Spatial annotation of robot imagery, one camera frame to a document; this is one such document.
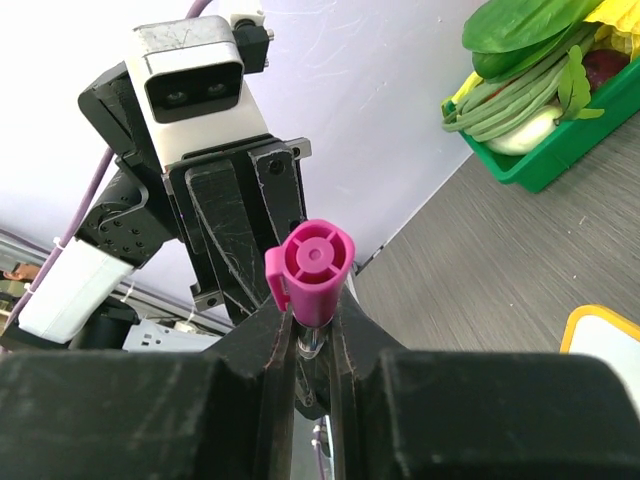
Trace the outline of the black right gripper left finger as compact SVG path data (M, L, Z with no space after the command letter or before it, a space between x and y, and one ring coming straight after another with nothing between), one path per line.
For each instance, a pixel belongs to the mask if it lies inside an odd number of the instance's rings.
M200 353L12 353L5 479L285 479L295 332L272 301Z

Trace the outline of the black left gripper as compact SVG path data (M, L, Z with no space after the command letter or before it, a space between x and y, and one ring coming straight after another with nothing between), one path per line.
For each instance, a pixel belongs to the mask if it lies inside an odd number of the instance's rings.
M163 169L124 65L101 75L78 103L119 169L79 237L135 269L178 240L197 278L196 304L224 306L232 320L251 316L268 297L264 250L306 217L299 163L310 142L267 132Z

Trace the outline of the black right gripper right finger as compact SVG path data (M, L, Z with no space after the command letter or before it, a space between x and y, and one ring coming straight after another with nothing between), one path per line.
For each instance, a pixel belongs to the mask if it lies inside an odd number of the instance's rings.
M635 479L639 419L584 355L411 350L349 292L330 339L339 479Z

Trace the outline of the magenta whiteboard marker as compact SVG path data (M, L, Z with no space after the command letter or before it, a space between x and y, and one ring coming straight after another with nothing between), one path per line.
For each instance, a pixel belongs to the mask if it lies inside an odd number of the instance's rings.
M352 238L321 219L297 226L265 253L265 277L278 309L302 328L298 350L311 360L324 345L355 258Z

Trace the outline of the yellow framed whiteboard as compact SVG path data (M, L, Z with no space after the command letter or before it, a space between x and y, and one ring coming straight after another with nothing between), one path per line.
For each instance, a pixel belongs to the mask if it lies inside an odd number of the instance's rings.
M638 325L607 307L591 304L570 313L560 352L607 356L638 346Z

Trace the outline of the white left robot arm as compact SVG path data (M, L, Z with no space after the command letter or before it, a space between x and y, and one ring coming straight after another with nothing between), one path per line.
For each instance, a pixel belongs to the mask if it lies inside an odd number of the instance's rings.
M306 214L299 162L310 142L248 134L221 143L206 128L204 147L183 149L164 168L124 65L101 75L79 106L113 148L118 171L13 309L2 347L120 347L140 321L113 292L171 240L187 250L197 310L223 305L234 323L253 314L270 294L265 252Z

